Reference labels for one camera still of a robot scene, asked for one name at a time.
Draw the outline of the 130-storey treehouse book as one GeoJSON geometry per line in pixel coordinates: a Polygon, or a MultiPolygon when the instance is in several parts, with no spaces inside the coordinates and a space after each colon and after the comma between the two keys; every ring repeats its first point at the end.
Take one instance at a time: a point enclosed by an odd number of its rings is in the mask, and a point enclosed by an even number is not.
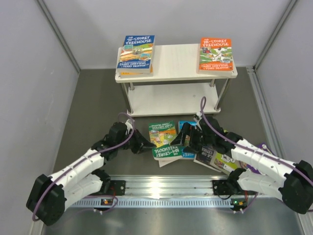
{"type": "Polygon", "coordinates": [[[136,78],[136,77],[147,77],[147,76],[153,76],[153,65],[151,65],[149,73],[121,72],[119,74],[120,78],[136,78]]]}

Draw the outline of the orange 78-storey treehouse book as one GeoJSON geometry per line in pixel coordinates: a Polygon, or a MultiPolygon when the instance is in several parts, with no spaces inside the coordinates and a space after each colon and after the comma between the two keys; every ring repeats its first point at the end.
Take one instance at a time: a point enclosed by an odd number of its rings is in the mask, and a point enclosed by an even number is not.
{"type": "Polygon", "coordinates": [[[233,72],[231,39],[202,37],[199,45],[197,73],[230,77],[233,72]]]}

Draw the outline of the blue 91-storey treehouse book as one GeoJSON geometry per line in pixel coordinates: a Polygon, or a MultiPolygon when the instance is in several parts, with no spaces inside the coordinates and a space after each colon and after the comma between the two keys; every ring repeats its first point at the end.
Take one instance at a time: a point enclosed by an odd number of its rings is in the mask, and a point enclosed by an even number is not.
{"type": "Polygon", "coordinates": [[[155,35],[127,35],[117,59],[118,72],[149,74],[153,68],[155,35]]]}

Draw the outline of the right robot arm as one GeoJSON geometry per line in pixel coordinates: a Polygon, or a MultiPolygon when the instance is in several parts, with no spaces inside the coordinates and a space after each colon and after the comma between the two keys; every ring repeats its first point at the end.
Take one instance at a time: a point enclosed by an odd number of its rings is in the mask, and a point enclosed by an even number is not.
{"type": "Polygon", "coordinates": [[[274,197],[299,214],[312,212],[313,167],[282,159],[262,150],[242,136],[224,130],[210,116],[196,114],[196,125],[183,124],[171,146],[183,146],[186,152],[198,154],[205,146],[236,161],[244,162],[258,173],[237,168],[230,172],[226,184],[233,194],[254,191],[274,197]]]}

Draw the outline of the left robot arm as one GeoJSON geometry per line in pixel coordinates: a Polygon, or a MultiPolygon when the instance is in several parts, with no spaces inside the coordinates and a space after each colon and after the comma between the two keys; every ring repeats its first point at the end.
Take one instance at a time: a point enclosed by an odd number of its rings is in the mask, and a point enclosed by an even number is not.
{"type": "Polygon", "coordinates": [[[135,128],[132,119],[115,122],[109,132],[76,161],[58,172],[36,178],[26,202],[32,220],[51,226],[77,201],[94,193],[108,193],[111,178],[101,168],[115,158],[118,151],[141,154],[155,147],[135,128]]]}

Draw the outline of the green 104-storey treehouse book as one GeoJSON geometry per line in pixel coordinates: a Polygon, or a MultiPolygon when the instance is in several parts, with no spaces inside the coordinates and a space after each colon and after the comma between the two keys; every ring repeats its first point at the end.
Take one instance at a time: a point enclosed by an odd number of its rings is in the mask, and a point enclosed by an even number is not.
{"type": "Polygon", "coordinates": [[[164,167],[172,162],[182,159],[180,147],[171,146],[171,142],[177,137],[177,130],[173,120],[150,123],[149,137],[156,147],[152,149],[153,158],[159,167],[164,167]]]}

